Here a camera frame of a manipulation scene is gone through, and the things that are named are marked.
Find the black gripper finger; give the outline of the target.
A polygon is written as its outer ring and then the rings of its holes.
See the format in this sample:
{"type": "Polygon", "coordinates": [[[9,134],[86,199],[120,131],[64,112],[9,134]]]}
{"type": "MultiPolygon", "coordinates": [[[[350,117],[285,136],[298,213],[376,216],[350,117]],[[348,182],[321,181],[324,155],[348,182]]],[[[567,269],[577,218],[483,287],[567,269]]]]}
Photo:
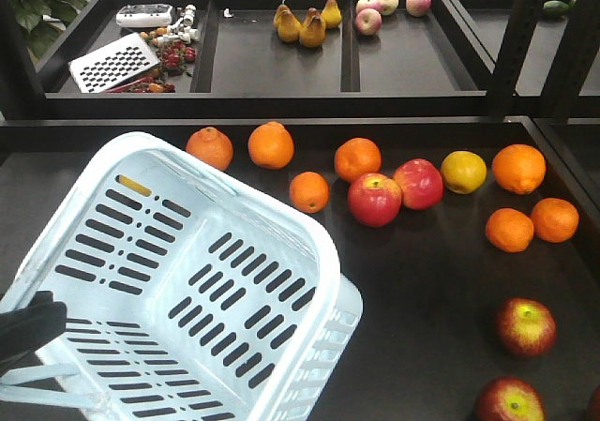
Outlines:
{"type": "Polygon", "coordinates": [[[48,291],[37,292],[25,308],[1,314],[1,375],[66,330],[67,306],[48,291]]]}

